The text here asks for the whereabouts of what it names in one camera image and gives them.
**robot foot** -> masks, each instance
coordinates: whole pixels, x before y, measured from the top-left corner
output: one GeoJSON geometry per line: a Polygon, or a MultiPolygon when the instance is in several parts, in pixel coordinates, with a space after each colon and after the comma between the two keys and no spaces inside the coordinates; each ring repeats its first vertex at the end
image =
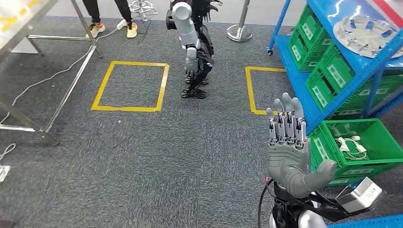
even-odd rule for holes
{"type": "MultiPolygon", "coordinates": [[[[187,77],[185,78],[186,84],[192,83],[193,80],[194,80],[194,78],[191,78],[190,76],[187,76],[187,77]]],[[[202,85],[207,85],[208,83],[209,83],[209,79],[208,79],[208,78],[203,79],[203,81],[201,82],[202,85]]]]}
{"type": "Polygon", "coordinates": [[[207,97],[207,94],[206,92],[200,89],[194,89],[194,90],[184,89],[182,90],[182,97],[204,99],[207,97]]]}

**metal table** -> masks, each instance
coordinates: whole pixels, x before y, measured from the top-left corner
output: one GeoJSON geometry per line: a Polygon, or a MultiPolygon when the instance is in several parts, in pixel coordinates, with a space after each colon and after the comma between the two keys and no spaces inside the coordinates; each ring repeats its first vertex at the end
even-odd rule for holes
{"type": "Polygon", "coordinates": [[[34,123],[21,110],[13,107],[0,95],[0,107],[3,107],[6,111],[10,112],[12,116],[16,117],[25,124],[25,126],[0,124],[0,129],[36,132],[40,134],[42,138],[45,138],[49,142],[51,142],[52,145],[58,144],[58,141],[49,134],[49,131],[55,123],[56,118],[59,116],[71,92],[76,86],[77,81],[79,80],[81,74],[87,66],[87,63],[89,62],[94,52],[97,52],[98,56],[102,57],[97,49],[96,42],[89,31],[88,25],[84,20],[83,14],[79,9],[76,0],[71,0],[71,3],[73,4],[73,7],[76,10],[77,15],[80,18],[80,21],[84,26],[87,34],[89,35],[89,38],[28,35],[29,31],[46,15],[46,13],[57,3],[57,1],[58,0],[0,0],[0,61],[6,58],[7,55],[13,50],[13,48],[25,37],[28,38],[28,40],[32,43],[32,45],[40,54],[42,52],[32,41],[33,39],[76,40],[90,41],[92,43],[87,57],[85,58],[81,68],[77,72],[76,77],[74,78],[69,89],[61,100],[46,128],[42,128],[34,123]]]}

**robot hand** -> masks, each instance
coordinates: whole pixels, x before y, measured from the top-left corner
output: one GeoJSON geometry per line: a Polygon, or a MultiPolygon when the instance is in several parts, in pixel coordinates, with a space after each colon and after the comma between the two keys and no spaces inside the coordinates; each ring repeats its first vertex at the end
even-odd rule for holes
{"type": "Polygon", "coordinates": [[[193,77],[199,70],[199,61],[197,59],[186,58],[185,74],[193,77]]]}
{"type": "Polygon", "coordinates": [[[304,198],[334,179],[336,162],[324,160],[311,173],[311,144],[306,137],[307,123],[301,103],[283,93],[282,102],[276,99],[273,106],[277,118],[270,108],[266,110],[270,121],[269,176],[293,197],[304,198]]]}

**humanoid robot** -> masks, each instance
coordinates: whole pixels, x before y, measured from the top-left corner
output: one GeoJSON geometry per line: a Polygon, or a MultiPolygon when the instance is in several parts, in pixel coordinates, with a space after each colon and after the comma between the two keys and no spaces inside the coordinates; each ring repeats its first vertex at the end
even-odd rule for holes
{"type": "Polygon", "coordinates": [[[206,93],[199,88],[208,84],[207,74],[214,65],[214,48],[207,27],[203,21],[210,20],[210,10],[218,11],[211,5],[219,0],[171,0],[171,6],[166,15],[168,29],[179,32],[182,48],[186,50],[185,82],[190,84],[182,90],[183,98],[204,99],[206,93]]]}
{"type": "Polygon", "coordinates": [[[268,108],[269,167],[272,178],[260,197],[274,181],[275,200],[270,216],[270,228],[326,228],[322,217],[333,222],[369,210],[382,194],[369,178],[348,185],[335,199],[322,197],[316,191],[335,177],[336,162],[323,160],[316,172],[311,172],[310,139],[301,103],[284,93],[282,101],[273,104],[277,116],[268,108]]]}

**black pants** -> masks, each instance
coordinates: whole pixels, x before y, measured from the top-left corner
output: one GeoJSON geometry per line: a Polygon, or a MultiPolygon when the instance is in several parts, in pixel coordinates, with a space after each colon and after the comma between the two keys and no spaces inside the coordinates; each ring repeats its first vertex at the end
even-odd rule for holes
{"type": "MultiPolygon", "coordinates": [[[[88,14],[92,17],[92,23],[99,23],[99,9],[97,0],[83,0],[84,5],[88,11],[88,14]]],[[[126,0],[115,0],[116,5],[120,11],[122,17],[127,21],[132,21],[132,13],[126,0]]]]}

